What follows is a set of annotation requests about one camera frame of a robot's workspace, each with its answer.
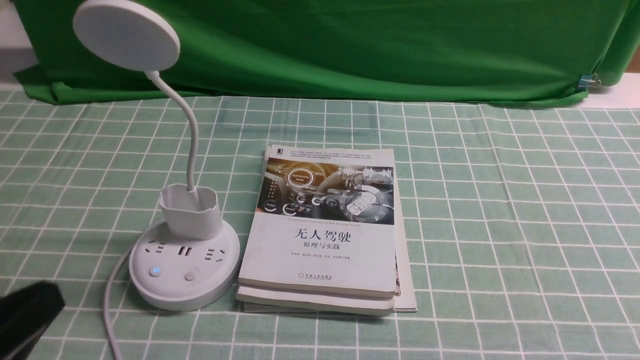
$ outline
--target green backdrop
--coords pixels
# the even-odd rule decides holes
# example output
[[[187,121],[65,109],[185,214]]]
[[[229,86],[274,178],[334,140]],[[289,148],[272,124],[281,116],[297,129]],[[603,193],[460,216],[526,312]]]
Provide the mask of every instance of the green backdrop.
[[[66,104],[161,97],[75,38],[80,0],[16,0],[40,65],[27,93]],[[618,82],[638,0],[138,0],[182,42],[163,72],[187,95],[488,101],[560,106],[581,75]]]

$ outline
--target grid pattern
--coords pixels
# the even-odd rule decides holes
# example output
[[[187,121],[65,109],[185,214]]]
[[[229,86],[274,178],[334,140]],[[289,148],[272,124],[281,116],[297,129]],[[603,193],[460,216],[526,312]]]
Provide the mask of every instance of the grid pattern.
[[[198,182],[243,247],[267,144],[395,150],[419,311],[383,319],[240,313],[233,290],[158,311],[126,271],[126,359],[595,360],[640,357],[640,111],[247,97],[188,99]],[[115,261],[183,183],[166,99],[50,106],[0,90],[0,294],[56,281],[67,308],[30,359],[111,359]]]

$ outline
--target white pen holder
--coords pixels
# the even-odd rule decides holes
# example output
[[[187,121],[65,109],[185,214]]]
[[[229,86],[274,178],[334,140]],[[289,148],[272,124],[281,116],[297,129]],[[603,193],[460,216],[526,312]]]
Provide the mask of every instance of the white pen holder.
[[[218,194],[212,188],[171,184],[160,193],[160,208],[169,229],[176,236],[209,240],[222,232]]]

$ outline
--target stack of books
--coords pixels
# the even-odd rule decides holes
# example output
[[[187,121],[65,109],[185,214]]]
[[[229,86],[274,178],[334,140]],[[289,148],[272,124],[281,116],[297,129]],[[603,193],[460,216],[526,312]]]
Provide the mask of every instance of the stack of books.
[[[274,145],[238,278],[247,312],[416,311],[391,149]]]

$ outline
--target desk lamp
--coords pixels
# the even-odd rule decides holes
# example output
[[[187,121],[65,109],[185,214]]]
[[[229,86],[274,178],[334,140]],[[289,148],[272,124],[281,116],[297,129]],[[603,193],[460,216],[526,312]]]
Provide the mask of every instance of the desk lamp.
[[[132,245],[129,272],[140,295],[153,306],[174,311],[206,306],[231,287],[240,244],[236,232],[222,220],[216,192],[194,184],[198,124],[187,102],[159,75],[180,56],[178,35],[160,15],[129,0],[87,0],[77,9],[73,28],[89,51],[113,65],[144,72],[186,115],[191,128],[186,184],[171,184],[161,191],[165,221],[151,225]],[[116,264],[106,288],[108,332],[111,282],[128,254]],[[109,339],[113,340],[112,331]]]

